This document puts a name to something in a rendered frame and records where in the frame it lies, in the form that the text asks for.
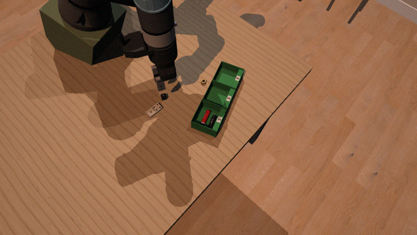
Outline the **tan domino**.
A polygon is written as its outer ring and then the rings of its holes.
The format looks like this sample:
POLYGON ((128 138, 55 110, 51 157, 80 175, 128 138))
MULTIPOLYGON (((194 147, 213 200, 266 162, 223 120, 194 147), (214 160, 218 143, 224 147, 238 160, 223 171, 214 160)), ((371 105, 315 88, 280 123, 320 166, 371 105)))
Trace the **tan domino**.
POLYGON ((156 103, 153 107, 146 111, 150 118, 152 118, 155 114, 161 111, 163 108, 159 103, 156 103))

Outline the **green rack of bins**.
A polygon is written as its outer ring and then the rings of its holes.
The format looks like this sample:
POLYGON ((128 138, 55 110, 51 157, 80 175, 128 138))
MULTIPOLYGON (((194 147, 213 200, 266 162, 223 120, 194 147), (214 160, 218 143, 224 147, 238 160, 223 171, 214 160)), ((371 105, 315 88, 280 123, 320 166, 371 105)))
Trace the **green rack of bins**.
POLYGON ((216 137, 226 116, 232 99, 242 79, 244 69, 221 61, 192 120, 191 128, 216 137), (206 113, 210 115, 205 123, 201 121, 206 113), (213 128, 208 128, 212 115, 216 116, 213 128))

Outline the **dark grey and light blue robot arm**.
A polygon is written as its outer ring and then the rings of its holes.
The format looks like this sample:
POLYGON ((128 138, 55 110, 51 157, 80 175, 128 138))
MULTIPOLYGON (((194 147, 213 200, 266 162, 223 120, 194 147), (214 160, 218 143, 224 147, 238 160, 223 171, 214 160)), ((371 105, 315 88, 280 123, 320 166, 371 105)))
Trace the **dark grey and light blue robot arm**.
POLYGON ((172 0, 58 0, 63 20, 81 31, 97 31, 110 21, 111 3, 135 7, 142 30, 150 35, 163 35, 174 27, 172 0))

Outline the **red battery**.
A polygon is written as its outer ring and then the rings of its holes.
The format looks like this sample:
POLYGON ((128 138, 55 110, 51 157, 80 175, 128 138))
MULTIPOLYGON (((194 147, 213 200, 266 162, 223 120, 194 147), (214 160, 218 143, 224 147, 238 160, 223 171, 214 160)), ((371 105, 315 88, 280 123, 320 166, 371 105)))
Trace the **red battery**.
POLYGON ((203 119, 202 119, 202 121, 201 121, 201 124, 202 124, 202 125, 205 125, 205 123, 206 123, 206 121, 207 121, 207 119, 208 119, 209 115, 210 115, 210 111, 209 111, 209 110, 207 110, 207 111, 206 111, 206 113, 205 113, 205 115, 204 115, 204 117, 203 117, 203 119))

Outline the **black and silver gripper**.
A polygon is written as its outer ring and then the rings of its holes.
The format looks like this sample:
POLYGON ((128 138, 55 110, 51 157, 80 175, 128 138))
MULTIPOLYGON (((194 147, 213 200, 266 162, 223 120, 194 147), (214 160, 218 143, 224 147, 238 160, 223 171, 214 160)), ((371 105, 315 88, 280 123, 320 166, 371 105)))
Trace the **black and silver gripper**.
POLYGON ((171 31, 163 35, 149 35, 141 31, 121 35, 120 41, 126 58, 149 57, 158 91, 165 90, 164 81, 176 78, 175 60, 178 56, 175 22, 171 31))

